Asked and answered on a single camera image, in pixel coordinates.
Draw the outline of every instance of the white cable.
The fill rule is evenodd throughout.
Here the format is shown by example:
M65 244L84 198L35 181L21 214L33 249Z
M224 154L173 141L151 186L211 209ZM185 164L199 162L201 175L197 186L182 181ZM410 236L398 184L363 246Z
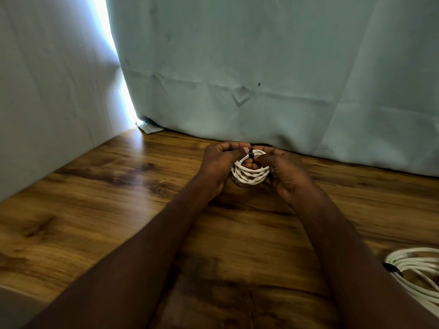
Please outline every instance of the white cable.
M263 152L262 150L253 150L253 153L255 154L255 156L265 155L265 152ZM232 174L241 183L247 185L257 185L258 183L264 181L264 179L270 172L270 168L266 166L258 170L252 170L250 168L242 166L242 162L248 159L248 157L249 155L246 155L241 160L235 161L232 166Z
M401 249L388 254L385 261L397 267L401 272L405 270L415 272L435 289L435 291L431 291L430 289L419 287L407 281L398 273L391 273L414 299L439 318L439 307L437 306L439 304L439 286L422 272L429 272L439 276L439 265L435 264L439 263L439 258L418 257L414 254L417 252L439 253L439 249L427 247Z

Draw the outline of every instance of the forearm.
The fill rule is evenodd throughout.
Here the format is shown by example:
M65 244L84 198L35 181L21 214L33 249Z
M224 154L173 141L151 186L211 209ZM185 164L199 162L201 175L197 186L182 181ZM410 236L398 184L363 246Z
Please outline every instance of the forearm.
M348 328L436 328L436 317L384 270L354 227L314 183L292 204Z
M144 328L170 265L214 185L193 179L140 232L75 281L26 328Z

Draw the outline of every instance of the person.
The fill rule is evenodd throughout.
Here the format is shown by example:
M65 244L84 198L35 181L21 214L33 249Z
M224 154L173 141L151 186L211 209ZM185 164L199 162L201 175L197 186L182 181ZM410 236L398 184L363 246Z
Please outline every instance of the person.
M132 238L71 284L24 328L144 328L151 319L179 245L249 143L209 145L195 177ZM271 166L269 181L299 216L332 289L346 328L439 328L383 268L354 227L303 168L297 155L255 146L267 154L249 168Z

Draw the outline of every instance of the person's right hand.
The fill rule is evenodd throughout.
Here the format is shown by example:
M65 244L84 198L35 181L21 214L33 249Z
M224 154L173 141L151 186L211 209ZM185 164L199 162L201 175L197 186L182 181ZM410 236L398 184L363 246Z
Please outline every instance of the person's right hand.
M300 157L291 152L271 146L254 146L253 149L262 150L266 153L266 155L256 156L255 162L262 166L270 166L273 168L275 173L274 178L271 178L271 180L266 178L266 180L271 183L277 193L290 206L293 206L296 190L299 187L307 187L313 184ZM250 162L245 161L244 166L245 165L250 165Z

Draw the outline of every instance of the cable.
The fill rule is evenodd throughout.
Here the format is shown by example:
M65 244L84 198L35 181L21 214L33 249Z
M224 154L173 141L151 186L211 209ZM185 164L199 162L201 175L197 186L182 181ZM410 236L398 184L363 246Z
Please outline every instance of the cable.
M257 185L258 183L261 183L264 181L264 179L267 177L269 171L269 167L263 167L258 170L252 170L250 168L246 168L242 166L242 162L246 159L248 159L252 155L254 156L260 156L265 155L265 152L262 150L251 150L248 155L246 155L244 158L242 158L239 161L235 161L235 163L232 166L232 174L233 176L238 180L238 182L244 183L246 185Z
M439 286L437 286L436 283L431 280L431 278L427 277L422 272L424 271L434 275L439 275L439 265L435 264L439 262L439 258L418 257L414 254L415 252L439 253L439 249L427 247L401 249L388 254L385 261L386 263L397 267L401 272L405 270L412 270L436 290L431 291L429 289L419 287L418 285L415 285L404 279L399 273L391 273L414 299L416 299L422 306L439 318L439 307L436 306L436 304L439 304Z

